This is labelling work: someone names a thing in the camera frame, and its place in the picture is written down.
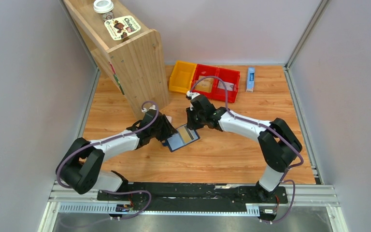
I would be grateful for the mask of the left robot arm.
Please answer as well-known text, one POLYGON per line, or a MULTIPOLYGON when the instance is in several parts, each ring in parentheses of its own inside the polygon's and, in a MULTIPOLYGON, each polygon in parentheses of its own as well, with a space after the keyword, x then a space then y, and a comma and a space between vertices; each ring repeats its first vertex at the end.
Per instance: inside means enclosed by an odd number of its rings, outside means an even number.
POLYGON ((123 177, 115 171, 101 170, 102 164, 119 154, 140 149, 152 139, 163 142, 176 133, 166 115, 149 109, 142 120, 119 134, 92 141, 77 138, 56 168, 57 181, 81 195, 97 189, 123 200, 128 194, 123 177))

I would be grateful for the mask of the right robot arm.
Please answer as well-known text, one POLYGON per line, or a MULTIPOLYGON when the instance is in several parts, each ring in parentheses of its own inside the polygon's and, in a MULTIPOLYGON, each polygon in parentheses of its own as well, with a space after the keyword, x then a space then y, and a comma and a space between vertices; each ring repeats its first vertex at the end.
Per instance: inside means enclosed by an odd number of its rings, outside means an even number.
POLYGON ((188 129, 198 130, 206 126, 241 135, 259 144, 267 166, 258 181, 256 195, 265 203, 273 199, 276 187, 302 151, 302 144, 288 124, 281 118, 257 120, 227 107, 215 108, 206 96, 196 92, 189 91, 186 97, 190 100, 190 107, 186 109, 188 129))

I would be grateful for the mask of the navy blue card holder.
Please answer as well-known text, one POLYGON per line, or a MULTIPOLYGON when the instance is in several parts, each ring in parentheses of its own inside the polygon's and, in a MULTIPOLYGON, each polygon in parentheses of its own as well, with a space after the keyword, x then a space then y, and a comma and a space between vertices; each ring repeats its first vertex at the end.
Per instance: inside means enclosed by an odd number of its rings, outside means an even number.
POLYGON ((178 133, 174 134, 173 136, 171 136, 170 138, 168 138, 167 140, 163 141, 162 142, 162 145, 167 147, 170 152, 174 152, 184 146, 187 146, 188 144, 184 144, 179 136, 178 133))

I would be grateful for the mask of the gold credit card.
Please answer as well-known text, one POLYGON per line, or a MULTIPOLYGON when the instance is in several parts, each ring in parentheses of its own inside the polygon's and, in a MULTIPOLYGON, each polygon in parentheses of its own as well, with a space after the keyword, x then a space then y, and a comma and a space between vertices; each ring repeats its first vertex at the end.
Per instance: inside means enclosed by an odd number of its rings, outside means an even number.
POLYGON ((189 144, 200 138, 195 130, 190 130, 186 125, 178 127, 177 131, 184 144, 189 144))

